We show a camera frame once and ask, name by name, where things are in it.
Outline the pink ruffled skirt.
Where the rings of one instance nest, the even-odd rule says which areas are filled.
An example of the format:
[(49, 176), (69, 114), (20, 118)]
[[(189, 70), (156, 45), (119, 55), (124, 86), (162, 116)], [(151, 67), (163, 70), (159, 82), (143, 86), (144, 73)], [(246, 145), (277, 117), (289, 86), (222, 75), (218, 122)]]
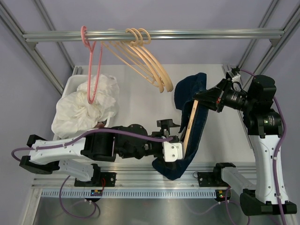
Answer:
[(99, 129), (99, 128), (104, 128), (105, 126), (106, 126), (105, 123), (103, 123), (103, 122), (98, 122), (97, 125), (96, 125), (94, 128)]

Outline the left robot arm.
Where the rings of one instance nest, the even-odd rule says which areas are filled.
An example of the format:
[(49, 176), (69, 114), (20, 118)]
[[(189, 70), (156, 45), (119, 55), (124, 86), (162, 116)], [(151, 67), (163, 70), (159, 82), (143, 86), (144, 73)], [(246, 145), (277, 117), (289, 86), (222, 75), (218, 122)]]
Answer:
[(183, 143), (178, 136), (170, 135), (170, 128), (176, 126), (173, 120), (159, 120), (157, 126), (160, 130), (151, 135), (139, 124), (92, 129), (56, 141), (31, 135), (27, 141), (30, 152), (22, 156), (19, 166), (34, 174), (72, 176), (76, 187), (114, 187), (117, 174), (103, 172), (98, 162), (114, 162), (117, 156), (154, 156), (166, 163), (184, 158)]

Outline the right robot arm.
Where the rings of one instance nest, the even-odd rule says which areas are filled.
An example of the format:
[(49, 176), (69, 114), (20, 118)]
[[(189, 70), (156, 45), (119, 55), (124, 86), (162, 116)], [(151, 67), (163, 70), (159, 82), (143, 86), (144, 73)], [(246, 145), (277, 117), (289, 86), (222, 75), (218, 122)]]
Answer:
[(210, 110), (222, 112), (225, 106), (241, 111), (247, 135), (251, 140), (256, 166), (256, 183), (252, 184), (232, 164), (217, 164), (213, 181), (228, 184), (240, 196), (246, 216), (296, 214), (283, 181), (280, 142), (284, 137), (282, 116), (272, 109), (275, 81), (256, 75), (248, 91), (236, 91), (231, 78), (222, 79), (215, 87), (196, 93), (193, 98)]

